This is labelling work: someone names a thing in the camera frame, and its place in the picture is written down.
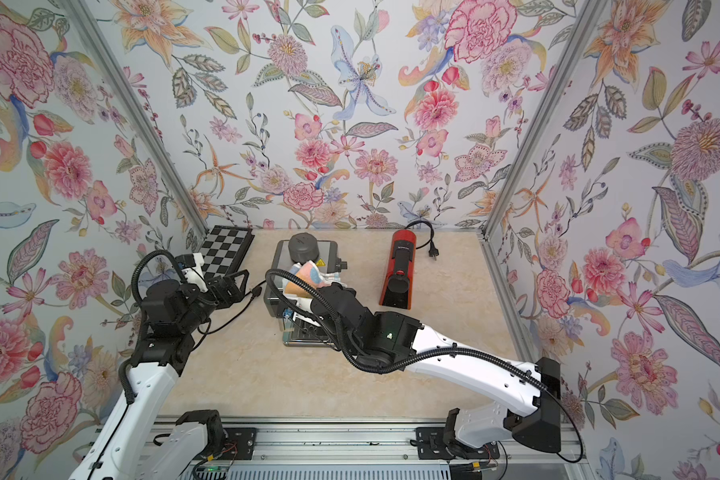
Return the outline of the silver grey coffee machine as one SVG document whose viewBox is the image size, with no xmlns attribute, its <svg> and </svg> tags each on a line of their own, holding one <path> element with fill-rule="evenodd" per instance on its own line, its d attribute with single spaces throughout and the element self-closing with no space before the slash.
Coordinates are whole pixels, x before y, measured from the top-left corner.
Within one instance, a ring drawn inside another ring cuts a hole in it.
<svg viewBox="0 0 720 480">
<path fill-rule="evenodd" d="M 271 267 L 284 270 L 318 289 L 341 281 L 347 262 L 338 255 L 338 243 L 319 240 L 309 233 L 299 233 L 281 240 Z M 275 276 L 265 284 L 264 304 L 277 319 L 285 346 L 331 347 L 328 335 L 304 312 L 312 314 L 312 297 L 287 278 Z"/>
</svg>

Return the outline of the orange blue patterned cloth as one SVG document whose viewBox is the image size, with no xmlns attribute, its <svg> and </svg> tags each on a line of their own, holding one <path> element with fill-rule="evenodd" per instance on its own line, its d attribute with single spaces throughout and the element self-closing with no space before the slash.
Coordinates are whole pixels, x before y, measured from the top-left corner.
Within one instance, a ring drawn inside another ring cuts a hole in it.
<svg viewBox="0 0 720 480">
<path fill-rule="evenodd" d="M 319 270 L 318 265 L 310 261 L 306 264 L 294 264 L 289 272 L 300 278 L 313 289 L 322 288 L 334 282 L 341 282 L 339 273 L 323 273 Z M 310 294 L 303 288 L 290 280 L 283 281 L 284 294 L 309 298 Z"/>
</svg>

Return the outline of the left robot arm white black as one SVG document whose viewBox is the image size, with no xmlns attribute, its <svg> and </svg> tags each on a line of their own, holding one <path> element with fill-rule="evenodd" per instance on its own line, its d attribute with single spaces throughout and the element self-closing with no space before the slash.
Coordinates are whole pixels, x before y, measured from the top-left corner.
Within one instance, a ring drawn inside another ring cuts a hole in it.
<svg viewBox="0 0 720 480">
<path fill-rule="evenodd" d="M 200 253 L 155 250 L 136 265 L 131 289 L 141 322 L 135 350 L 117 371 L 122 394 L 72 478 L 176 479 L 195 459 L 227 448 L 219 412 L 206 409 L 182 414 L 154 453 L 142 453 L 196 347 L 194 332 L 245 297 L 248 271 L 207 277 L 202 264 Z"/>
</svg>

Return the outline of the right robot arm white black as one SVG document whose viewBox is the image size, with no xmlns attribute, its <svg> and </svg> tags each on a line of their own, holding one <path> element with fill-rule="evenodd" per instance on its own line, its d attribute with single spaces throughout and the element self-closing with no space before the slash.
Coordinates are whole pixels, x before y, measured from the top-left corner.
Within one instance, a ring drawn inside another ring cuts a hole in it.
<svg viewBox="0 0 720 480">
<path fill-rule="evenodd" d="M 280 279 L 302 288 L 308 306 L 278 289 Z M 282 269 L 268 270 L 265 281 L 288 308 L 315 321 L 355 369 L 375 375 L 421 373 L 491 399 L 481 408 L 449 412 L 443 440 L 450 450 L 512 439 L 537 452 L 562 454 L 561 423 L 573 416 L 561 400 L 558 361 L 504 359 L 454 341 L 408 315 L 373 313 L 340 283 L 314 287 Z"/>
</svg>

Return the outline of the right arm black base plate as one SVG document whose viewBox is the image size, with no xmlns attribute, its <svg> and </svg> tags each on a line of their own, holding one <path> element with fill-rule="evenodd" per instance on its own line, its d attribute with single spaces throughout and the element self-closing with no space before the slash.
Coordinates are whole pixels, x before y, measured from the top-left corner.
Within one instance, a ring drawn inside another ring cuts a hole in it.
<svg viewBox="0 0 720 480">
<path fill-rule="evenodd" d="M 418 427 L 409 441 L 419 460 L 499 460 L 501 453 L 496 443 L 474 448 L 446 437 L 443 427 Z"/>
</svg>

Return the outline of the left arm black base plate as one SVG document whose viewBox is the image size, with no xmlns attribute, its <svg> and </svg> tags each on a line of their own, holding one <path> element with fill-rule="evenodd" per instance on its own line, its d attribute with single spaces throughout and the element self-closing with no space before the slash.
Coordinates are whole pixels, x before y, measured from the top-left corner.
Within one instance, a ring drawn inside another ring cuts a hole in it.
<svg viewBox="0 0 720 480">
<path fill-rule="evenodd" d="M 196 460 L 251 460 L 257 439 L 256 428 L 225 428 L 224 434 L 212 433 L 209 444 L 195 456 Z"/>
</svg>

